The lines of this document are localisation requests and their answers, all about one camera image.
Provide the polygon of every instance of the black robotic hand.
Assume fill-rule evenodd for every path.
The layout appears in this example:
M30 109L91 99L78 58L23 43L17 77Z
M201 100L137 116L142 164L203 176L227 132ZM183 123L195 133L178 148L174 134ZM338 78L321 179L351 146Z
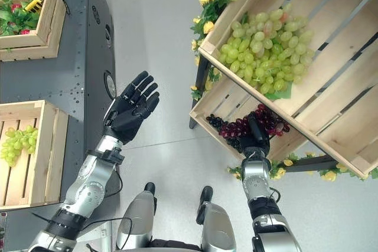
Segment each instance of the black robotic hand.
M134 139L143 120L159 103L157 91L150 95L158 87L157 83L151 84L153 80L147 71L143 71L114 99L105 114L104 135L117 138L123 144Z

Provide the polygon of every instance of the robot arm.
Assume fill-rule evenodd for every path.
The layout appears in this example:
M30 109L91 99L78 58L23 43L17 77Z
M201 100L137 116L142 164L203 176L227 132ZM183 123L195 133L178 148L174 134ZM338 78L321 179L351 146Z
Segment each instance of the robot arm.
M105 197L105 186L115 166L124 159L120 154L122 145L135 137L143 120L159 103L158 92L150 95L158 85L154 83L147 88L153 80L144 71L114 99L105 114L99 144L95 150L87 152L77 179L67 191L66 200L46 229L38 233L29 251L71 252L74 249L86 220Z
M271 163L269 137L252 114L248 117L252 137L240 143L246 159L242 162L243 189L248 200L255 236L254 252L301 252L289 224L281 214L276 201L271 198L269 171Z

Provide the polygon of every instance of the gray floor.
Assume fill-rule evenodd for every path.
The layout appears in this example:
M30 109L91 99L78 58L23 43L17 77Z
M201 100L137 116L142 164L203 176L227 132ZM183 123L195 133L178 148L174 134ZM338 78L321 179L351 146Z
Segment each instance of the gray floor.
M121 90L142 70L159 83L161 102L137 138L124 148L125 187L116 216L122 215L144 184L157 186L154 237L199 244L195 212L203 186L229 213L238 251L251 251L251 219L240 182L226 173L237 165L213 138L188 128L189 87L196 66L189 29L200 13L198 0L107 0L115 24L116 80ZM272 186L303 251L376 251L378 181L348 176L335 182L318 175L287 174Z

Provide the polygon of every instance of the grape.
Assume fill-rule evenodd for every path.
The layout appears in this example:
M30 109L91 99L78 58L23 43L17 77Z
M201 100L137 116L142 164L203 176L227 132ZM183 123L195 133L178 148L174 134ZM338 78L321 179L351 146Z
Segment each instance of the grape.
M293 34L291 32L286 31L286 32L283 32L279 38L281 39L281 41L288 41L291 39L292 36Z
M276 31L272 31L271 34L269 35L269 38L270 39L274 39L275 37L277 37L277 32Z
M304 55L301 55L301 58L299 59L299 61L303 63L304 65L309 66L312 62L312 59L310 56L304 54Z
M263 31L263 30L264 30L264 27L265 27L265 23L264 23L264 22L259 22L259 23L256 25L256 30L258 30L258 31Z
M264 34L268 36L271 34L272 31L273 31L273 22L271 20L267 20L264 26Z
M254 45L252 46L252 51L254 53L258 53L261 49L263 48L263 45L262 45L262 42L261 41L257 41L254 43Z
M242 27L241 23L240 23L240 22L237 22L237 21L232 22L232 24L231 24L231 29L233 29L234 31L235 31L236 29L240 29L241 27Z
M270 13L269 15L269 18L272 20L272 21L277 21L279 20L281 17L282 17L282 14L283 14L283 10L282 9L277 9L277 10L274 10Z
M239 52L243 53L249 46L249 40L243 40L239 45Z
M218 61L221 62L222 64L224 64L226 62L226 57L227 57L227 55L225 53L222 53L219 56Z
M239 55L239 51L236 49L236 48L232 48L230 51L229 51L229 57L233 58L233 59L237 59L237 56Z
M257 32L253 39L255 41L262 41L265 38L265 34L263 32Z
M277 73L276 78L277 79L283 79L285 77L285 72L280 71Z
M239 53L239 55L237 56L237 59L239 61L244 61L244 57L245 57L245 54L244 53Z
M264 83L264 84L262 84L261 87L260 87L260 92L261 92L262 94L266 94L266 93L269 91L270 88L271 88L271 84Z
M229 37L227 44L231 44L235 38L233 36Z
M290 57L290 63L292 65L296 65L299 62L299 55L297 53L293 53L293 55Z
M34 137L30 137L28 141L31 146L34 146L37 143L37 140Z
M309 42L312 40L313 36L314 36L314 32L313 31L311 31L311 30L305 31L299 37L299 41L303 42L304 44L309 44Z
M285 31L288 32L295 32L299 28L299 25L297 22L287 22L285 24Z
M280 21L274 21L273 22L273 30L278 31L282 28L282 23Z
M279 44L274 44L273 47L272 47L272 52L274 54L280 54L282 52L282 47L279 45Z
M304 45L303 43L299 43L296 47L295 47L295 52L299 55L302 55L306 52L306 45Z
M238 72L236 72L236 75L240 78L243 78L244 77L244 70L243 69L240 69Z
M302 77L300 75L295 75L293 82L294 84L300 84L302 82Z
M231 72L236 73L239 70L239 67L240 67L240 63L239 61L236 60L233 64L231 64L230 70Z
M256 68L256 70L255 70L255 74L256 74L257 77L264 76L264 72L265 72L264 69L260 68L260 67Z
M307 55L307 56L313 58L314 55L315 55L315 51L313 51L313 50L310 49L310 48L307 48L305 55Z
M231 63L234 62L234 61L235 61L235 58L231 58L231 57L229 57L229 56L226 57L226 63L227 63L227 64L231 64Z
M265 38L262 44L266 50L270 50L273 47L273 42L270 38Z
M277 81L274 82L274 89L276 91L280 91L283 89L285 85L285 81L283 79L278 79Z
M298 44L298 37L294 35L290 40L289 40L289 47L294 48Z
M284 77L285 81L292 81L294 79L294 75L291 74L291 73L288 73L288 74L285 74L285 77Z
M251 35L253 35L256 31L257 31L257 30L256 30L256 26L251 26L251 27L249 27L249 29L246 30L246 35L251 36Z
M35 146L30 146L30 148L28 149L28 153L32 154L34 152L35 152Z
M273 84L274 79L273 79L272 76L269 76L269 77L267 77L267 78L265 79L265 82L268 83L268 84Z
M256 22L266 22L269 19L268 13L261 12L256 15Z
M220 48L220 51L223 52L223 53L229 53L229 51L231 50L231 45L229 44L224 44L222 45L222 47Z
M251 53L247 53L245 56L244 56L244 61L245 63L247 64L252 64L252 61L253 61L253 55Z
M292 8L293 8L293 5L292 5L291 3L287 3L287 4L282 8L282 10L283 10L284 12L286 12L286 13L290 13L291 10L292 10Z
M246 31L243 28L241 28L241 29L234 30L232 33L232 36L234 36L235 38L241 38L245 34L246 34Z
M290 66L282 66L281 69L286 74L291 73L291 67Z
M293 67L294 75L301 75L304 70L305 70L305 66L302 63L294 65L294 67Z
M241 38L235 38L232 43L231 43L231 46L233 48L238 48L239 45L242 43L242 39Z

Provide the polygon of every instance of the wooden crate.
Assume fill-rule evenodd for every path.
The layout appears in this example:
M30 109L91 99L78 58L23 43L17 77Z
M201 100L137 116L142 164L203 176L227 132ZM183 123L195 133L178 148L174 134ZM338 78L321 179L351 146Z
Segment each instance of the wooden crate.
M260 101L296 129L281 138L272 139L271 159L283 159L308 138L356 174L365 176L378 166L377 40L343 70L341 76L334 76L378 31L378 0L291 0L294 15L310 16L308 26L315 31L310 47L314 50L322 47L322 50L309 68L304 82L293 85L290 99L268 100L216 59L220 54L219 48L231 34L230 24L233 21L240 20L247 11L255 14L277 9L285 1L237 0L224 10L199 51L228 78L222 79L199 101L191 116L219 140L216 131L204 120L213 111L213 106L222 103L222 108L229 107L225 113L235 111L231 117L242 117ZM333 82L316 97L332 78ZM250 105L244 107L246 103L242 102L248 95L247 103ZM346 110L351 103L354 103L353 106Z
M44 0L36 30L0 37L0 61L57 57L65 14L62 0Z
M0 159L0 210L59 202L68 115L44 100L0 104L0 148L9 127L38 128L35 154L10 168Z

